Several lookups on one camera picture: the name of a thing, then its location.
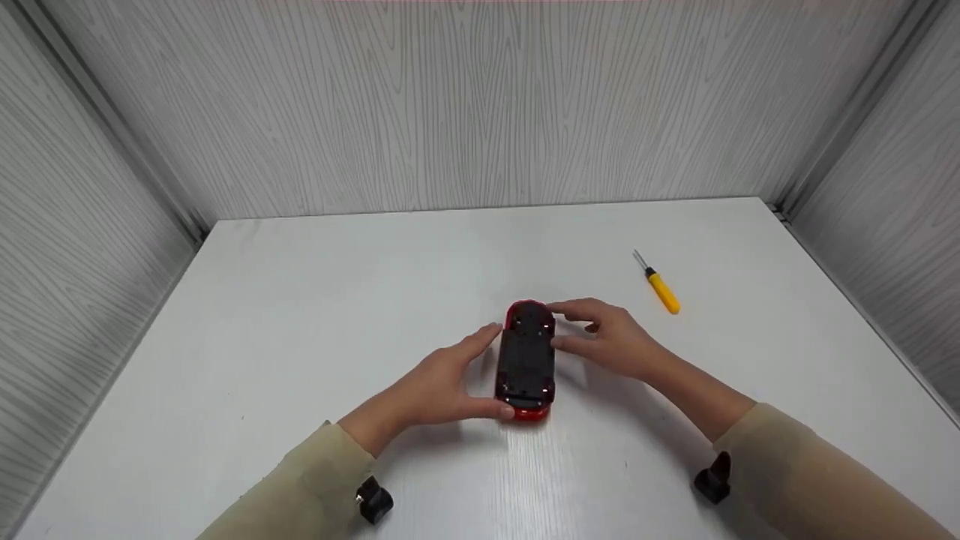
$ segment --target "finger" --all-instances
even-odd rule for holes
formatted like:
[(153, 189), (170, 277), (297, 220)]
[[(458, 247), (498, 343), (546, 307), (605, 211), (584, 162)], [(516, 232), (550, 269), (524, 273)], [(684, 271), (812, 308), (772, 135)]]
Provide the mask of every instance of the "finger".
[(550, 345), (558, 351), (584, 358), (591, 358), (600, 347), (595, 339), (587, 339), (579, 335), (558, 335), (550, 340)]
[(490, 347), (493, 340), (500, 335), (500, 327), (497, 323), (490, 323), (480, 330), (468, 335), (460, 340), (450, 349), (452, 349), (464, 361), (469, 362), (483, 354)]
[(578, 298), (565, 302), (555, 302), (546, 305), (554, 313), (561, 313), (567, 321), (602, 322), (603, 314), (609, 304), (595, 298)]
[(494, 398), (471, 398), (464, 396), (458, 407), (461, 419), (493, 418), (510, 420), (514, 417), (514, 408)]

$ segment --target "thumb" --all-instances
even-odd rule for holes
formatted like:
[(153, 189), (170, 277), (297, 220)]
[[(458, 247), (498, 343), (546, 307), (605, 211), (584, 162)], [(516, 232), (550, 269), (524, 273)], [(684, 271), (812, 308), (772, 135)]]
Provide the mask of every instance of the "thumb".
[(550, 345), (558, 351), (584, 358), (593, 356), (598, 347), (595, 339), (587, 339), (579, 335), (558, 335), (550, 340)]
[(514, 417), (514, 408), (494, 398), (464, 397), (460, 405), (463, 418), (493, 418), (510, 420)]

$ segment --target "screwdriver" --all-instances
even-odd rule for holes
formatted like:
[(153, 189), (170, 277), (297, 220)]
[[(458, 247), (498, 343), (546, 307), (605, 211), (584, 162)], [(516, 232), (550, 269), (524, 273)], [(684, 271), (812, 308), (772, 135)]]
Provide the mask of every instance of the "screwdriver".
[(663, 302), (666, 310), (674, 315), (680, 313), (680, 302), (677, 300), (677, 297), (670, 292), (670, 287), (666, 286), (666, 283), (660, 278), (660, 274), (654, 270), (653, 266), (648, 265), (646, 261), (643, 260), (639, 251), (634, 250), (634, 258), (636, 262), (640, 263), (640, 267), (643, 268), (643, 273), (647, 275), (647, 281), (650, 282), (650, 286), (654, 287), (654, 291), (657, 293), (657, 296), (660, 297), (660, 301)]

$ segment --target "white wall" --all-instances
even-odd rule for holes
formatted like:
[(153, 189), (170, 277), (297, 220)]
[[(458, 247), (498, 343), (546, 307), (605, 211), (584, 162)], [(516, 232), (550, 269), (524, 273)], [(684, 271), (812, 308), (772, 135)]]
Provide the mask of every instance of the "white wall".
[(191, 254), (0, 6), (0, 537)]
[(772, 200), (905, 0), (51, 0), (208, 220)]
[(794, 225), (960, 412), (960, 3)]

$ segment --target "tabletop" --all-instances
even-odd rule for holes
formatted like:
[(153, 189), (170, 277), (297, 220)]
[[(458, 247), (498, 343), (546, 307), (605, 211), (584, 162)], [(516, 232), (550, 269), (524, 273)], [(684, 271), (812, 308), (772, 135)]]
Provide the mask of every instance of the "tabletop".
[[(639, 249), (683, 309), (669, 314)], [(221, 221), (19, 538), (188, 538), (324, 419), (518, 299), (594, 296), (818, 431), (960, 533), (960, 430), (754, 198)], [(565, 324), (558, 332), (575, 331)], [(468, 371), (491, 395), (495, 351)], [(384, 538), (757, 538), (690, 480), (712, 453), (643, 384), (558, 354), (541, 425), (409, 430)]]

